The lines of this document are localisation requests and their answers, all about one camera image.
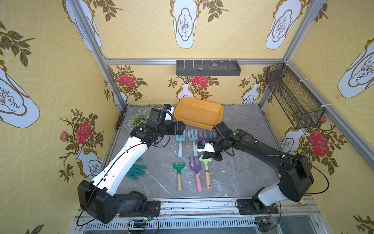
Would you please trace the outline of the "blue cultivator yellow handle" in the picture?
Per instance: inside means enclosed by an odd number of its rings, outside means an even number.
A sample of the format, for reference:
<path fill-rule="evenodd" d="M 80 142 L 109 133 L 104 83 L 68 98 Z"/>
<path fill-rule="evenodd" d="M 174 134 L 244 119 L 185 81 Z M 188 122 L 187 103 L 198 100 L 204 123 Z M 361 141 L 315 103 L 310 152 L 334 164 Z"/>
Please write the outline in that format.
<path fill-rule="evenodd" d="M 216 135 L 215 135 L 214 131 L 208 131 L 207 136 L 208 136 L 209 140 L 212 140 L 212 139 L 216 138 Z"/>

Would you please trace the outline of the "purple rake pink handle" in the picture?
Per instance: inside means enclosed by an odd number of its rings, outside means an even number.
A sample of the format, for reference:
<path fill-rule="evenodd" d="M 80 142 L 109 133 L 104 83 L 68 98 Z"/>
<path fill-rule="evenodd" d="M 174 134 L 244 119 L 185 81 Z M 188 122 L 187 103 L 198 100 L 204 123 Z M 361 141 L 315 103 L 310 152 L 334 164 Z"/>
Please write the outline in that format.
<path fill-rule="evenodd" d="M 198 130 L 198 140 L 203 142 L 209 141 L 209 130 Z"/>

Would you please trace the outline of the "light blue hand rake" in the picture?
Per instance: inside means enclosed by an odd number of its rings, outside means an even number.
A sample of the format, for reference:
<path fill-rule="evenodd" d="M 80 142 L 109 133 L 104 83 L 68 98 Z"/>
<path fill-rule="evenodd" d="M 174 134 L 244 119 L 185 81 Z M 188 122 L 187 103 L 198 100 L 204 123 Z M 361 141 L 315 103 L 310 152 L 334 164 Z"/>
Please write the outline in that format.
<path fill-rule="evenodd" d="M 182 135 L 176 136 L 176 141 L 178 142 L 178 157 L 179 158 L 183 157 L 183 153 L 182 153 L 183 145 L 182 145 L 182 143 L 185 140 L 186 140 L 186 132 L 185 131 L 183 131 Z"/>
<path fill-rule="evenodd" d="M 196 141 L 198 140 L 197 129 L 188 130 L 189 141 L 192 142 L 194 156 L 198 157 Z"/>

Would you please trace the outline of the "light green tool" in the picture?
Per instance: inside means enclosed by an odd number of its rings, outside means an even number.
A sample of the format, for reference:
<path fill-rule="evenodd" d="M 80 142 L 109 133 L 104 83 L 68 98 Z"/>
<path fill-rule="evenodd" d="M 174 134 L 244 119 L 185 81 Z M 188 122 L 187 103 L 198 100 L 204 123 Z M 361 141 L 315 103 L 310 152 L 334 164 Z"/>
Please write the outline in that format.
<path fill-rule="evenodd" d="M 203 156 L 200 156 L 199 160 L 203 162 L 205 165 L 206 188 L 211 189 L 210 172 L 209 172 L 208 164 L 212 161 L 212 159 L 203 159 Z"/>

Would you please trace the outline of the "orange plastic storage box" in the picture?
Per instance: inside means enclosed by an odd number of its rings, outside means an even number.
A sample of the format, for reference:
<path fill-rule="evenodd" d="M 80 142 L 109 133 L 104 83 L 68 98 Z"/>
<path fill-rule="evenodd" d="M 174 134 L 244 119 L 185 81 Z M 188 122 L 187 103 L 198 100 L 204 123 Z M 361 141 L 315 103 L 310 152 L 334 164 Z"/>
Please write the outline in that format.
<path fill-rule="evenodd" d="M 184 97 L 178 103 L 174 117 L 186 125 L 213 130 L 222 121 L 223 112 L 224 107 L 219 103 Z"/>

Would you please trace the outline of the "purple cultivator pink handle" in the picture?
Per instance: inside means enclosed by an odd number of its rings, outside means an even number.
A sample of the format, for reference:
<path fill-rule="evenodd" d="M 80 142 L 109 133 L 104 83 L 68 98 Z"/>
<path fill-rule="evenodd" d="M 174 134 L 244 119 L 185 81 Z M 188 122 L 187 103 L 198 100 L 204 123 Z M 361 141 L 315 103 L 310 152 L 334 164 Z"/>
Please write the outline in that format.
<path fill-rule="evenodd" d="M 197 191 L 199 193 L 203 192 L 201 180 L 200 180 L 200 175 L 199 171 L 202 168 L 201 161 L 197 159 L 197 157 L 190 157 L 189 158 L 189 166 L 192 171 L 195 172 L 195 177 L 196 177 L 196 184 L 197 184 Z"/>

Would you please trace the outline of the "green rake wooden handle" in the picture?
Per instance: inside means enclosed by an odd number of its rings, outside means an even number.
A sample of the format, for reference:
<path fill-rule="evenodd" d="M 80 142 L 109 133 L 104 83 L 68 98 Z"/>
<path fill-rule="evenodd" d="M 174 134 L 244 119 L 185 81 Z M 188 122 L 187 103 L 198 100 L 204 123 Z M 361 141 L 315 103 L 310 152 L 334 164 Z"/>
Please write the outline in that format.
<path fill-rule="evenodd" d="M 173 168 L 177 171 L 177 179 L 178 179 L 178 191 L 182 191 L 182 177 L 181 171 L 185 168 L 185 163 L 174 163 Z"/>

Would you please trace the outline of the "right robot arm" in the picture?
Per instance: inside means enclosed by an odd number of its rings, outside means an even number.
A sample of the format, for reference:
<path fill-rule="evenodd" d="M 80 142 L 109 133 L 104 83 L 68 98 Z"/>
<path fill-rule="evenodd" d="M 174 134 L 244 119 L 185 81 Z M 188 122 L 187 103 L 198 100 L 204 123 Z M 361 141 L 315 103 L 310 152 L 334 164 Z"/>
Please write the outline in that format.
<path fill-rule="evenodd" d="M 203 152 L 203 159 L 221 161 L 222 154 L 236 149 L 250 154 L 270 166 L 280 176 L 279 182 L 260 189 L 253 197 L 253 208 L 259 212 L 276 202 L 291 200 L 299 202 L 314 183 L 309 164 L 301 154 L 291 155 L 277 150 L 252 134 L 237 129 L 232 131 L 224 122 L 213 127 L 217 140 L 197 143 L 197 151 Z"/>

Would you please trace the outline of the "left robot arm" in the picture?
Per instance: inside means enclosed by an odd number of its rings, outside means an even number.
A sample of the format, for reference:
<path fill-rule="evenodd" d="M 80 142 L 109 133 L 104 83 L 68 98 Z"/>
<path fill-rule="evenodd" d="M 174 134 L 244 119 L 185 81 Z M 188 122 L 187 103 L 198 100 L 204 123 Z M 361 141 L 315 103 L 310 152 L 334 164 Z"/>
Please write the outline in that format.
<path fill-rule="evenodd" d="M 115 158 L 90 182 L 78 186 L 80 207 L 103 224 L 110 223 L 118 213 L 146 210 L 147 198 L 137 191 L 118 194 L 117 189 L 135 162 L 163 136 L 180 136 L 185 130 L 182 121 L 173 118 L 170 104 L 151 109 L 145 124 L 133 128 L 130 137 Z"/>

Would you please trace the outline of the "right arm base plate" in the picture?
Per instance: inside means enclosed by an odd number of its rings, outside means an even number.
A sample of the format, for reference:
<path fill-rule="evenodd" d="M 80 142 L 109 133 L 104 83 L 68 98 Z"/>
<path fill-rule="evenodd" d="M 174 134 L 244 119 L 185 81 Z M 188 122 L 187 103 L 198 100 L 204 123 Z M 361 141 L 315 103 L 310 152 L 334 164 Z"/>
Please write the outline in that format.
<path fill-rule="evenodd" d="M 277 215 L 279 210 L 277 205 L 273 203 L 265 206 L 257 199 L 238 199 L 235 206 L 239 210 L 240 215 Z"/>

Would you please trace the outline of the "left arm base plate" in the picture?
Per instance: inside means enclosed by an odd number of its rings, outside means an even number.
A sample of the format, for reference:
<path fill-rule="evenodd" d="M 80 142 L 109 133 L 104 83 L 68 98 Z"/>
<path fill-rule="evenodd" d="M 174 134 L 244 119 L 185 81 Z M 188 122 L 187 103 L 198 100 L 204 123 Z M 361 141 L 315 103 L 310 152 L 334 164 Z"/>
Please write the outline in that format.
<path fill-rule="evenodd" d="M 145 216 L 159 217 L 160 210 L 161 210 L 161 201 L 148 200 L 139 210 L 121 212 L 119 213 L 119 216 L 120 217 L 145 217 Z"/>

